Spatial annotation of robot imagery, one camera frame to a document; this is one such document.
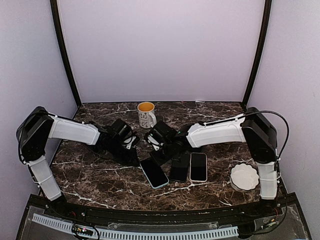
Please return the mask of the purple-edged black smartphone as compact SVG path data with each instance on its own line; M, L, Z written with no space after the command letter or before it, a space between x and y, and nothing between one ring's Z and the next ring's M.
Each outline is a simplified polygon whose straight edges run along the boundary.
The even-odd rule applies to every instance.
M169 180L184 183L187 181L190 165L190 154L183 153L179 158L174 159L171 164Z

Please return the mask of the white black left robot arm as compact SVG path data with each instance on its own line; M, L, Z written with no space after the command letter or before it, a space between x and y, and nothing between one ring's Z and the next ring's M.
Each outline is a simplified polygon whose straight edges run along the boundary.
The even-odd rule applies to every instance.
M47 160L47 145L51 141L78 142L89 147L95 154L109 153L123 166L137 166L138 153L135 145L140 138L123 120L101 126L90 121L76 121L48 112L37 106L16 130L18 157L30 171L35 184L51 203L51 210L60 218L67 218L70 206L62 199L63 193Z

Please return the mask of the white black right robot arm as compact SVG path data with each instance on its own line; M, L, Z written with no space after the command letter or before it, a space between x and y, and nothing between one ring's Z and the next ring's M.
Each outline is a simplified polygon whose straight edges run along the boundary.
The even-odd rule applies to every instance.
M258 167L260 197L255 213L266 217L275 208L278 191L277 161L279 160L277 130L264 116L264 111L250 107L246 113L224 120L184 125L159 149L163 159L179 152L207 145L246 143Z

